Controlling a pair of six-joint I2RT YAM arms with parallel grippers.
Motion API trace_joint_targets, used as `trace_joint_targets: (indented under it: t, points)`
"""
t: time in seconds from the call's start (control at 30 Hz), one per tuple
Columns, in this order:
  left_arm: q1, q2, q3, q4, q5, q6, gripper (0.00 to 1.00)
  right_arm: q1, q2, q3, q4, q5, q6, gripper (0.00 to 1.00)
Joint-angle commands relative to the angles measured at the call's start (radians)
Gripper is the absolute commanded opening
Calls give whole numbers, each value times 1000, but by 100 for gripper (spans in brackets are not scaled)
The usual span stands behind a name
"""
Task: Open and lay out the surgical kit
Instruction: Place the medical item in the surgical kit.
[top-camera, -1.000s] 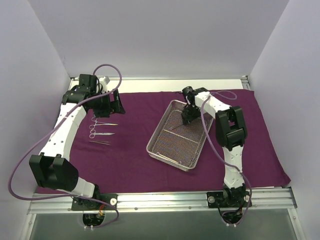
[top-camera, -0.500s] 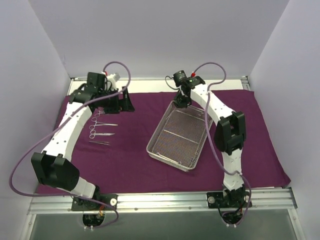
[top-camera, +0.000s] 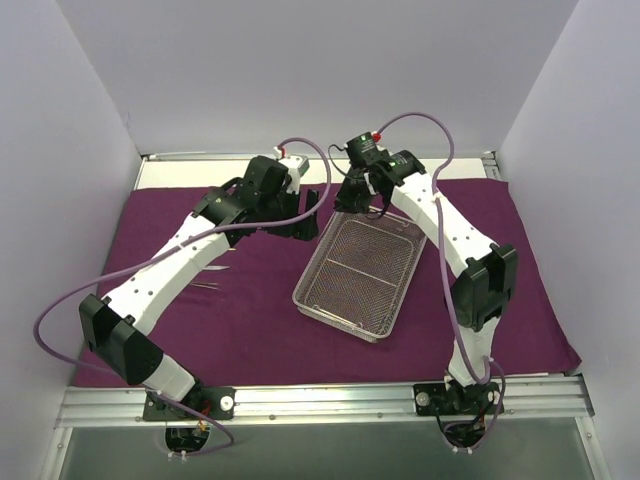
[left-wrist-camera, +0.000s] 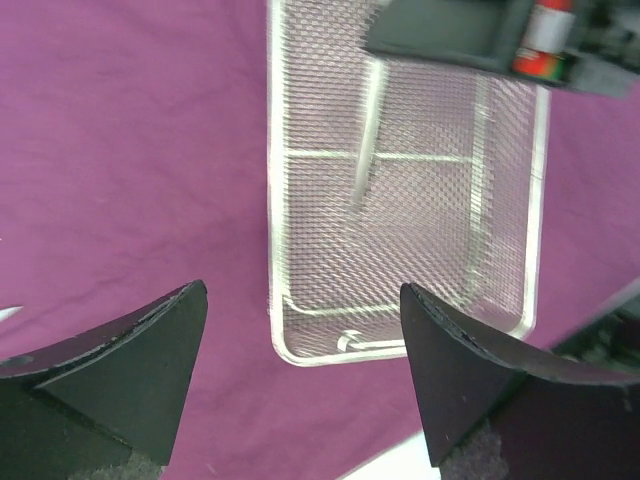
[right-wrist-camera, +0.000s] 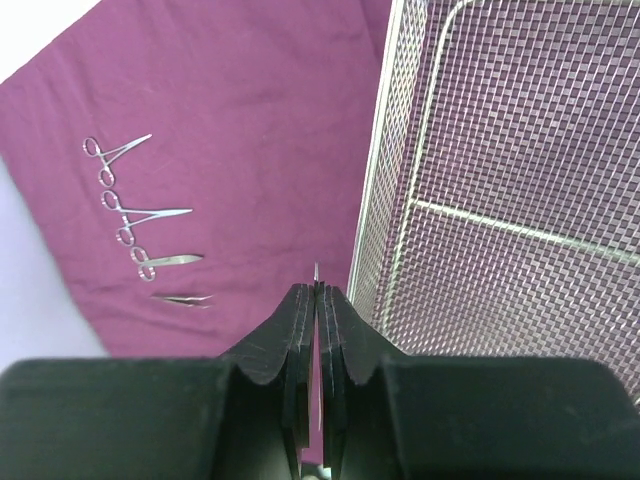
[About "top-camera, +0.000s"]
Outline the metal mesh instrument tray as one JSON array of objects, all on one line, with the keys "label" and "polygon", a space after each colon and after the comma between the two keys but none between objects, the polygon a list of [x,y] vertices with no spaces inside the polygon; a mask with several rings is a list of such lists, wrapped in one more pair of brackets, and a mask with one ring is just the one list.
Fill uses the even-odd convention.
[{"label": "metal mesh instrument tray", "polygon": [[335,212],[292,294],[298,311],[369,343],[393,330],[427,243],[407,218]]}]

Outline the silver tweezers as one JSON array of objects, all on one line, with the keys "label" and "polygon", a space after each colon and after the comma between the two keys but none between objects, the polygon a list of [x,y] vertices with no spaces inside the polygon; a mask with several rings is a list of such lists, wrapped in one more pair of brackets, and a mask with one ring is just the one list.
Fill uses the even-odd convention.
[{"label": "silver tweezers", "polygon": [[216,283],[192,282],[190,283],[190,286],[209,290],[219,290],[219,286]]}]

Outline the purple cloth wrap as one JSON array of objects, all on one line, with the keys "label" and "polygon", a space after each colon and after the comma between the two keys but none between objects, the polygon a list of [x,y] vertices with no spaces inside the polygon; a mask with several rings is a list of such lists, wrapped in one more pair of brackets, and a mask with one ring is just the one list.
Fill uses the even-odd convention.
[{"label": "purple cloth wrap", "polygon": [[[519,253],[515,294],[492,354],[507,374],[567,373],[581,362],[539,275],[504,182],[443,180],[440,189],[485,235]],[[164,312],[153,341],[209,386],[415,382],[442,378],[453,331],[437,252],[427,245],[390,336],[369,343],[301,314],[293,290],[316,249],[266,233],[242,239],[206,272],[219,290],[189,287]]]}]

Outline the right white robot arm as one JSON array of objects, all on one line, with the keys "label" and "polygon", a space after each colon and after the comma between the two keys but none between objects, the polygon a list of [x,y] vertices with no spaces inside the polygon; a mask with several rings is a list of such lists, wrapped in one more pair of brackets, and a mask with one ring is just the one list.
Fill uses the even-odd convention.
[{"label": "right white robot arm", "polygon": [[515,293],[519,253],[483,234],[407,151],[380,150],[380,160],[349,169],[335,209],[365,213],[376,197],[408,216],[436,246],[454,341],[444,400],[455,412],[480,400],[495,367],[493,338]]}]

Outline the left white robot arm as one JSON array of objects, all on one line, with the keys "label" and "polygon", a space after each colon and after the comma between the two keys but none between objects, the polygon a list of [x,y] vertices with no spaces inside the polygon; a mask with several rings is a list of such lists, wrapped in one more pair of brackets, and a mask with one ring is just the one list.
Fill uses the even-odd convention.
[{"label": "left white robot arm", "polygon": [[164,311],[195,277],[257,230],[308,239],[325,193],[311,190],[305,210],[290,174],[246,177],[210,189],[177,232],[148,261],[103,297],[90,294],[79,305],[89,350],[127,384],[166,397],[179,419],[194,417],[202,395],[194,375],[149,337]]}]

